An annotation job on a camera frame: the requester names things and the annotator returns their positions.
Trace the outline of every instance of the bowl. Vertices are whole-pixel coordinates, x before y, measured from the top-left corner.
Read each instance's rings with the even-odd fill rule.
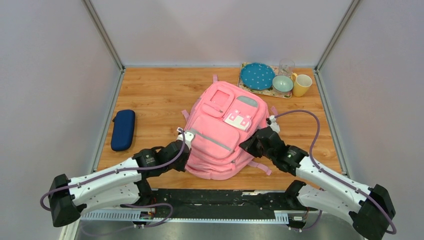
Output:
[[[277,92],[288,94],[293,89],[293,81],[288,76],[278,75],[272,80],[272,86]]]

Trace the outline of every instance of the gray wall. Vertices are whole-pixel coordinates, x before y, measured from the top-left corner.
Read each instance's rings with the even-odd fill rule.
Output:
[[[88,172],[119,77],[80,0],[0,3],[0,239],[57,239],[39,199]]]
[[[422,0],[364,0],[321,72],[350,176],[391,194],[385,240],[423,239],[423,23]]]
[[[125,65],[315,65],[351,0],[93,0]]]

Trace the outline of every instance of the polka dot plate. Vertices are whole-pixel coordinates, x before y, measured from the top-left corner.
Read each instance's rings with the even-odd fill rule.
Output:
[[[240,71],[240,79],[244,85],[253,90],[269,89],[275,76],[270,66],[258,62],[247,64]]]

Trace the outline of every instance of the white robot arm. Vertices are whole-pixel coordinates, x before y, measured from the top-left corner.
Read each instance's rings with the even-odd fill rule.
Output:
[[[115,166],[69,179],[65,174],[56,176],[50,191],[40,200],[41,206],[51,211],[53,226],[68,225],[85,213],[105,207],[145,204],[145,195],[151,191],[147,178],[171,169],[185,170],[194,134],[179,131],[182,134],[168,146],[143,149]],[[44,205],[45,197],[50,208]]]
[[[384,187],[376,184],[371,188],[331,170],[306,151],[286,145],[271,125],[257,130],[239,146],[254,157],[265,156],[279,170],[325,189],[320,191],[295,180],[286,193],[303,206],[323,210],[347,221],[368,240],[381,240],[385,233],[396,232],[392,223],[396,212]],[[393,232],[387,231],[389,225]]]

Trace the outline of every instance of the backpack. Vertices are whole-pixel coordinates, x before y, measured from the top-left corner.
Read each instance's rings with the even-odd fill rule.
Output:
[[[182,113],[187,122],[184,130],[194,134],[185,166],[188,172],[203,179],[226,180],[249,165],[271,174],[267,166],[254,162],[254,157],[239,147],[257,129],[267,127],[270,114],[260,97],[218,81],[214,75],[213,84],[190,114],[186,110]]]

